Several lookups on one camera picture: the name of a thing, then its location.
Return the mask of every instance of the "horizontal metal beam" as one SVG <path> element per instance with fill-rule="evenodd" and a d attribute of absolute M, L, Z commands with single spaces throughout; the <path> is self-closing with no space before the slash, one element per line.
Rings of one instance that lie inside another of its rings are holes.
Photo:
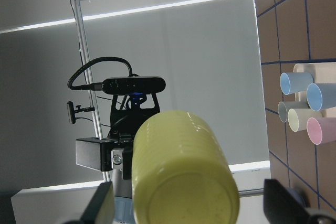
<path fill-rule="evenodd" d="M 239 197 L 240 198 L 260 196 L 260 195 L 263 195 L 263 194 L 264 194 L 264 189 L 262 189 L 262 188 L 239 191 Z"/>

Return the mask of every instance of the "tiled floor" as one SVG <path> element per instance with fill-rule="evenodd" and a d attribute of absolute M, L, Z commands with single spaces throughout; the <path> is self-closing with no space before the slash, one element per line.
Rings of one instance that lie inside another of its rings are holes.
<path fill-rule="evenodd" d="M 256 0 L 271 175 L 307 204 L 336 215 L 336 142 L 315 146 L 277 114 L 281 72 L 296 63 L 336 61 L 335 0 Z"/>

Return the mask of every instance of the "beige tray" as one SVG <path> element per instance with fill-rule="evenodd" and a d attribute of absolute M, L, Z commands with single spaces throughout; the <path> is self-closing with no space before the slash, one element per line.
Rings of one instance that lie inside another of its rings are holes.
<path fill-rule="evenodd" d="M 311 73 L 315 83 L 336 83 L 336 62 L 296 64 L 293 72 Z M 306 94 L 306 91 L 295 93 L 295 100 L 307 101 Z M 336 118 L 336 107 L 321 112 L 323 117 Z"/>

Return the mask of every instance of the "yellow cup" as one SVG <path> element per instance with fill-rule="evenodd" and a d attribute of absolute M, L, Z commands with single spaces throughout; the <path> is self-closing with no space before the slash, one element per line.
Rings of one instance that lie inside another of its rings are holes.
<path fill-rule="evenodd" d="M 239 194 L 214 133 L 186 111 L 149 118 L 134 139 L 137 224 L 234 224 Z"/>

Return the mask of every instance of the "metal bar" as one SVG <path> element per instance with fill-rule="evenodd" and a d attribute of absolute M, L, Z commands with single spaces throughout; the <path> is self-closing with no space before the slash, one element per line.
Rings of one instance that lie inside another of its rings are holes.
<path fill-rule="evenodd" d="M 264 194 L 264 189 L 262 189 L 262 188 L 239 191 L 239 197 L 240 198 L 260 196 L 260 195 L 263 195 L 263 194 Z"/>
<path fill-rule="evenodd" d="M 80 2 L 79 0 L 71 0 L 71 5 L 73 7 L 75 20 L 76 20 L 82 62 L 83 64 L 86 64 L 90 61 L 90 57 L 89 57 L 89 51 L 88 51 L 88 46 L 87 46 L 87 41 L 86 41 L 86 36 L 85 36 L 83 15 L 82 15 L 81 7 L 80 7 Z M 88 68 L 85 71 L 85 77 L 86 77 L 87 84 L 93 83 L 92 71 L 90 68 Z M 90 99 L 90 105 L 95 108 L 95 110 L 92 112 L 92 118 L 93 118 L 94 130 L 96 132 L 96 137 L 98 137 L 99 139 L 102 139 L 103 134 L 102 134 L 101 125 L 100 125 L 97 97 L 94 91 L 89 90 L 89 99 Z M 105 182 L 111 181 L 109 172 L 102 172 L 102 173 L 103 173 L 103 179 Z"/>

